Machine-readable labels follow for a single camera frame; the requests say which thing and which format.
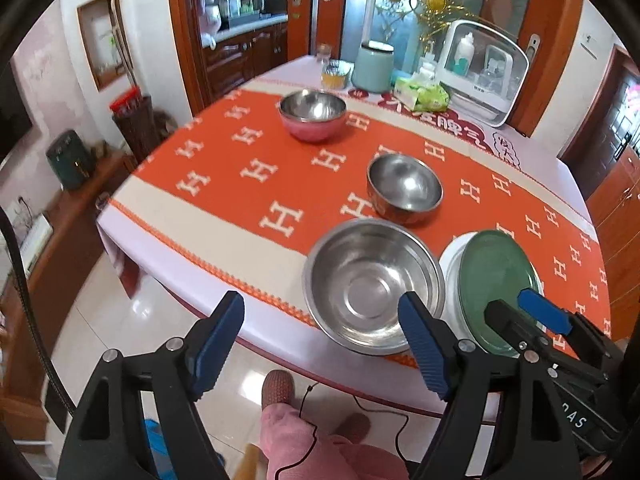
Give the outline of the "green tissue pack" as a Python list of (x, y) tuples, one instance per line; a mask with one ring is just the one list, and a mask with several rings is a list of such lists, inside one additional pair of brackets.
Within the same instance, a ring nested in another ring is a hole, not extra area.
[(410, 112), (443, 112), (449, 105), (448, 92), (435, 81), (398, 78), (393, 95)]

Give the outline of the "white round plate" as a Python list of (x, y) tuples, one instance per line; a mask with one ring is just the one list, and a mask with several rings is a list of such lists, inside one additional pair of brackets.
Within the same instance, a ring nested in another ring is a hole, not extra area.
[[(442, 267), (442, 273), (444, 274), (446, 282), (446, 304), (440, 318), (445, 321), (454, 334), (459, 339), (469, 339), (477, 344), (482, 350), (484, 350), (473, 338), (471, 332), (466, 327), (464, 318), (461, 312), (461, 306), (458, 298), (458, 271), (460, 266), (460, 259), (465, 248), (466, 243), (477, 232), (469, 232), (455, 238), (444, 250), (442, 256), (439, 259), (440, 266)], [(541, 282), (536, 273), (536, 278), (539, 283), (540, 291), (542, 291)]]

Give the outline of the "small yellow tin jar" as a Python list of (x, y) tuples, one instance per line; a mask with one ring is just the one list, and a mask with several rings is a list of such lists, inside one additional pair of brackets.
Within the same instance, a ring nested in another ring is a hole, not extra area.
[(349, 84), (352, 63), (342, 60), (327, 60), (322, 65), (321, 85), (328, 90), (343, 90)]

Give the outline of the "mint green canister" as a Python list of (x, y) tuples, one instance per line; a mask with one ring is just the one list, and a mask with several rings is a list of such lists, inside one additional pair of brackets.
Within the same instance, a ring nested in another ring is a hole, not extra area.
[(394, 69), (395, 49), (391, 44), (375, 40), (360, 44), (352, 84), (370, 93), (384, 93), (390, 90), (390, 78)]

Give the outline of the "white cosmetic storage box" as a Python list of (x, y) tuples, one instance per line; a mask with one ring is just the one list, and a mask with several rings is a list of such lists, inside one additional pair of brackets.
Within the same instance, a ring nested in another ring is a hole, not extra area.
[(436, 77), (454, 107), (499, 128), (509, 118), (529, 71), (529, 59), (510, 38), (471, 20), (452, 22)]

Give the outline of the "small steel bowl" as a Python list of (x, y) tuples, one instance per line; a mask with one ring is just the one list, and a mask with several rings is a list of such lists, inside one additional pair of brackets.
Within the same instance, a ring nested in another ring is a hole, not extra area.
[(444, 198), (437, 174), (422, 160), (399, 153), (371, 160), (367, 191), (374, 210), (382, 218), (404, 226), (434, 217)]

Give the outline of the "pink steel bowl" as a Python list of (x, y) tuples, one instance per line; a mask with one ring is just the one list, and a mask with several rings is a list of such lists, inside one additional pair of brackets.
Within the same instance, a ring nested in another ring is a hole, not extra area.
[(303, 89), (280, 99), (278, 112), (285, 130), (295, 139), (321, 143), (342, 132), (347, 104), (331, 92)]

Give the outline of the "dark green air fryer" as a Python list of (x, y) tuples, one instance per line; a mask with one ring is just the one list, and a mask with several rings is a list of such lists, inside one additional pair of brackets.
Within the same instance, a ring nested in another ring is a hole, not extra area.
[(78, 190), (96, 171), (96, 161), (73, 129), (61, 133), (47, 149), (46, 156), (66, 191)]

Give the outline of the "wooden cabinet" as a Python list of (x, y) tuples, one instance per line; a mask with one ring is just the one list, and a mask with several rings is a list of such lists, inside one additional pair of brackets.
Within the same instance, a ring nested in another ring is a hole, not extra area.
[(639, 156), (625, 148), (587, 200), (608, 280), (612, 339), (631, 336), (639, 314)]

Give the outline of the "large steel bowl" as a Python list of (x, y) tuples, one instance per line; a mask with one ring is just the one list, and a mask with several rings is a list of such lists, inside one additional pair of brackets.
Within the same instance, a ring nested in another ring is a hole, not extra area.
[(366, 356), (408, 350), (398, 302), (415, 292), (431, 315), (446, 302), (442, 268), (408, 230), (378, 219), (344, 222), (314, 245), (303, 270), (306, 306), (323, 333)]

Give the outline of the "green round plate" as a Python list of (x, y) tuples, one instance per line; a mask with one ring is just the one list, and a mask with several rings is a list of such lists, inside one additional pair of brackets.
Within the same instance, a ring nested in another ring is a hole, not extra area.
[(458, 271), (458, 298), (466, 327), (488, 353), (514, 358), (518, 354), (485, 322), (492, 300), (518, 310), (522, 289), (540, 291), (534, 267), (508, 234), (485, 230), (474, 234), (463, 249)]

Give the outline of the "pink trouser leg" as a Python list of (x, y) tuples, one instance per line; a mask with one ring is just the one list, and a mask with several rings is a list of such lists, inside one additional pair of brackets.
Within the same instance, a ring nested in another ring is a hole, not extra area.
[(262, 410), (260, 448), (268, 460), (269, 479), (407, 479), (396, 455), (363, 442), (369, 417), (349, 415), (333, 434), (322, 434), (284, 403)]

